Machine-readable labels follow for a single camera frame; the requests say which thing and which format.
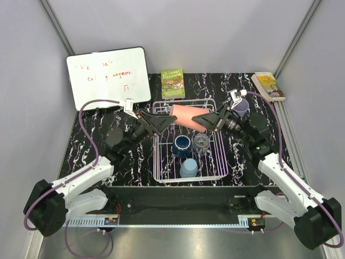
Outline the pink plastic cup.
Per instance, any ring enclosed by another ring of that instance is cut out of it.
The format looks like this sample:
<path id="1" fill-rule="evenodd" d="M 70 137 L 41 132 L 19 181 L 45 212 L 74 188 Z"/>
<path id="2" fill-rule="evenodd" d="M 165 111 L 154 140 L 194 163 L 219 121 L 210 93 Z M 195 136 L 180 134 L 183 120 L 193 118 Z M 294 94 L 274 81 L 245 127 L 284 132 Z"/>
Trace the pink plastic cup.
<path id="1" fill-rule="evenodd" d="M 172 105 L 169 115 L 176 116 L 175 123 L 189 128 L 191 130 L 195 130 L 201 133 L 206 131 L 206 128 L 201 126 L 200 124 L 192 121 L 194 116 L 204 115 L 209 113 L 210 111 L 206 108 L 199 108 L 199 107 L 192 107 L 192 106 L 183 106 L 183 105 Z"/>

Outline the dark blue ceramic mug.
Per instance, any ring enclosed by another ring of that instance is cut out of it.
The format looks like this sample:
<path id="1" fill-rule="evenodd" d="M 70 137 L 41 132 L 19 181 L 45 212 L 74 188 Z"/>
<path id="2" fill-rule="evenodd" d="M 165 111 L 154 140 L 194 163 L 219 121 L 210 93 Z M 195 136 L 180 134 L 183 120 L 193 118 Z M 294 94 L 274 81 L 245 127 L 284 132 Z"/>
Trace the dark blue ceramic mug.
<path id="1" fill-rule="evenodd" d="M 186 135 L 178 135 L 173 142 L 172 148 L 175 157 L 186 158 L 191 153 L 191 139 Z"/>

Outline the lavender plastic cup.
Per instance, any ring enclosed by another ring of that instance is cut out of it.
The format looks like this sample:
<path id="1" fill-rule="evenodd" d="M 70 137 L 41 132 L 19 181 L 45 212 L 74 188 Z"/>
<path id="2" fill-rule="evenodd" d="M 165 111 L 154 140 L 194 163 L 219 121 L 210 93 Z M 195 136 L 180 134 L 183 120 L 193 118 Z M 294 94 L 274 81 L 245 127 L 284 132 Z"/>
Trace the lavender plastic cup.
<path id="1" fill-rule="evenodd" d="M 230 102 L 230 106 L 236 115 L 241 119 L 244 118 L 249 113 L 249 103 L 246 99 L 242 99 L 236 106 L 233 107 L 234 102 Z"/>

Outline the light blue plastic cup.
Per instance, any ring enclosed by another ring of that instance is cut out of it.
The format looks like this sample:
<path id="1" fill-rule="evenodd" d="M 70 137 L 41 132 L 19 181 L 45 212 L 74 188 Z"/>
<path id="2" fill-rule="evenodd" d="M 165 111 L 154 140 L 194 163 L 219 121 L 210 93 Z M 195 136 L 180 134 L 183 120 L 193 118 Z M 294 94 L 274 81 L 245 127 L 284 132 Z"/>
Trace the light blue plastic cup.
<path id="1" fill-rule="evenodd" d="M 192 158 L 186 159 L 180 168 L 180 176 L 182 178 L 193 178 L 197 175 L 198 165 L 196 160 Z"/>

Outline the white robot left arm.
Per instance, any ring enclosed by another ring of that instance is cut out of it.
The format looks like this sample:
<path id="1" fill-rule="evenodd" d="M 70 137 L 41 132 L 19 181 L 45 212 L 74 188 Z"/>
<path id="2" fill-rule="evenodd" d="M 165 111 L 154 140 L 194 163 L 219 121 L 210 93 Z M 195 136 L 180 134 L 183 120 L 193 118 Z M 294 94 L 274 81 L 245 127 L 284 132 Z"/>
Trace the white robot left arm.
<path id="1" fill-rule="evenodd" d="M 105 150 L 74 173 L 53 181 L 38 181 L 23 209 L 24 226 L 48 237 L 69 219 L 102 210 L 109 214 L 116 209 L 116 195 L 105 187 L 87 191 L 94 184 L 114 174 L 126 160 L 129 150 L 148 135 L 160 135 L 177 118 L 140 111 L 128 132 L 112 127 L 106 133 Z"/>

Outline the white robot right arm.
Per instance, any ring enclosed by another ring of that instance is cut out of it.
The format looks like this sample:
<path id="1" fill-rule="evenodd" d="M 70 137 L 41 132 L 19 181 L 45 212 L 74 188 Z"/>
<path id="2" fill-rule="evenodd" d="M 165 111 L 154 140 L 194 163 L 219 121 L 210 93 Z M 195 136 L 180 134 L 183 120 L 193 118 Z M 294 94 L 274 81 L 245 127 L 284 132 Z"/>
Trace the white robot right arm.
<path id="1" fill-rule="evenodd" d="M 290 226 L 299 241 L 314 250 L 328 240 L 341 235 L 342 208 L 335 199 L 326 199 L 306 184 L 282 161 L 279 152 L 270 144 L 270 129 L 266 119 L 251 113 L 241 121 L 224 105 L 219 110 L 193 117 L 193 121 L 211 131 L 222 131 L 242 139 L 251 164 L 268 176 L 286 195 L 278 198 L 264 187 L 258 187 L 245 200 L 251 214 L 268 212 Z"/>

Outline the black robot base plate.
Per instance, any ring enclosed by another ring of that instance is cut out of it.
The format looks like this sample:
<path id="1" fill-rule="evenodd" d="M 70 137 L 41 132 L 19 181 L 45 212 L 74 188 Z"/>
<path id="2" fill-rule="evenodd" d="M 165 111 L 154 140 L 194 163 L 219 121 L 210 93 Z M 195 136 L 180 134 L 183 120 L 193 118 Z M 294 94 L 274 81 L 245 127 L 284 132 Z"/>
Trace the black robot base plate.
<path id="1" fill-rule="evenodd" d="M 239 215 L 262 214 L 254 195 L 263 186 L 109 187 L 120 225 L 228 225 Z"/>

